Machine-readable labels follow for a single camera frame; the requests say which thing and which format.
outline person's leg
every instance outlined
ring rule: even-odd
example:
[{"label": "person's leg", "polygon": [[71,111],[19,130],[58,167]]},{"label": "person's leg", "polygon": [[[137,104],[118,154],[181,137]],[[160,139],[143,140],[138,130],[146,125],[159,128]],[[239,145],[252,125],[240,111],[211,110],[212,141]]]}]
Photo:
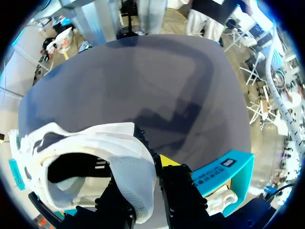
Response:
[{"label": "person's leg", "polygon": [[149,0],[138,0],[138,18],[140,23],[140,31],[144,34],[148,33],[148,8]]},{"label": "person's leg", "polygon": [[221,34],[223,33],[224,26],[212,18],[206,22],[204,38],[219,42]]},{"label": "person's leg", "polygon": [[187,18],[186,35],[194,36],[200,33],[207,18],[203,13],[191,9]]},{"label": "person's leg", "polygon": [[166,6],[167,6],[167,0],[149,1],[148,34],[160,33]]}]

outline white sneaker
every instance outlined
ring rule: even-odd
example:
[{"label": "white sneaker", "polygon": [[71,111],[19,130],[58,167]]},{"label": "white sneaker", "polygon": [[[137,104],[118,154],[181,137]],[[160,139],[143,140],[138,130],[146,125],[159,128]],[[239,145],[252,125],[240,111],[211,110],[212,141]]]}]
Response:
[{"label": "white sneaker", "polygon": [[156,172],[134,130],[134,123],[116,123],[70,133],[49,123],[21,139],[14,159],[26,187],[59,210],[94,207],[110,181],[104,172],[109,162],[120,192],[135,209],[136,223],[144,223],[153,213]]}]

